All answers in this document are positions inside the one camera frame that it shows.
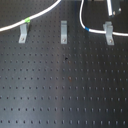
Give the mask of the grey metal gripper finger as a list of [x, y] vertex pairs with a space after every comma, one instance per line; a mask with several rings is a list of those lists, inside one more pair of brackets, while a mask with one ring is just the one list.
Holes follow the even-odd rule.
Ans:
[[107, 0], [107, 9], [109, 16], [118, 15], [121, 12], [120, 0]]

